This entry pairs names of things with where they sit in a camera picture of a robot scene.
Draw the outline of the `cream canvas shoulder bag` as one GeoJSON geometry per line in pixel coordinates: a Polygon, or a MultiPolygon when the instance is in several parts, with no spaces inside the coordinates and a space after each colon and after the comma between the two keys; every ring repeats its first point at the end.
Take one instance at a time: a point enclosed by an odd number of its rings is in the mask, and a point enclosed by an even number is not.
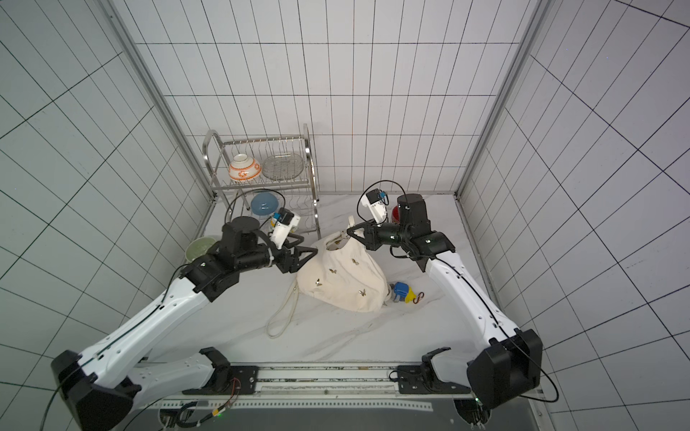
{"type": "Polygon", "coordinates": [[[282,305],[269,318],[265,333],[280,337],[286,327],[271,332],[276,318],[291,303],[285,325],[292,321],[301,295],[350,312],[376,312],[391,298],[386,275],[366,247],[341,230],[317,241],[317,255],[296,273],[282,305]]]}

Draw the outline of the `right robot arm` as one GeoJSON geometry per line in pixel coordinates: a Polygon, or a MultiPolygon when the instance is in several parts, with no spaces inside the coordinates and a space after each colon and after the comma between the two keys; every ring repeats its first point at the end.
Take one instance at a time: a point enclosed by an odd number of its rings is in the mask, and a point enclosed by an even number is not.
{"type": "Polygon", "coordinates": [[[466,272],[451,240],[432,229],[424,198],[416,193],[399,196],[395,223],[387,220],[386,192],[367,191],[359,202],[371,217],[348,228],[348,235],[370,251],[401,249],[458,307],[468,331],[462,348],[438,348],[424,357],[427,387],[459,385],[486,409],[537,388],[543,371],[541,339],[534,330],[521,330],[466,272]]]}

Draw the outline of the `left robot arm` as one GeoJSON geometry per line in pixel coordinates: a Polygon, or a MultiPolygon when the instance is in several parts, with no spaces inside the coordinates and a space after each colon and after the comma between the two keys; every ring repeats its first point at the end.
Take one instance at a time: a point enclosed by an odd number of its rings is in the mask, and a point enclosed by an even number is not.
{"type": "Polygon", "coordinates": [[[83,430],[112,430],[133,409],[180,393],[222,394],[234,386],[229,360],[216,348],[187,359],[140,362],[173,329],[238,284],[241,274],[264,268],[294,274],[318,253],[291,226],[264,233],[258,220],[224,224],[208,251],[174,273],[165,292],[104,339],[77,353],[66,350],[50,364],[56,393],[83,430]]]}

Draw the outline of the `yellow blue plush keychain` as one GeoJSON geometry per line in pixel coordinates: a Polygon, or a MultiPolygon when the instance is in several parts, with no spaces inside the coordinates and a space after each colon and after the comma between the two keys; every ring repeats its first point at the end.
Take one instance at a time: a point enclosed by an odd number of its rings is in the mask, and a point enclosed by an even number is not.
{"type": "Polygon", "coordinates": [[[396,282],[390,286],[391,297],[394,303],[414,303],[417,305],[424,298],[424,292],[415,293],[409,285],[396,282]]]}

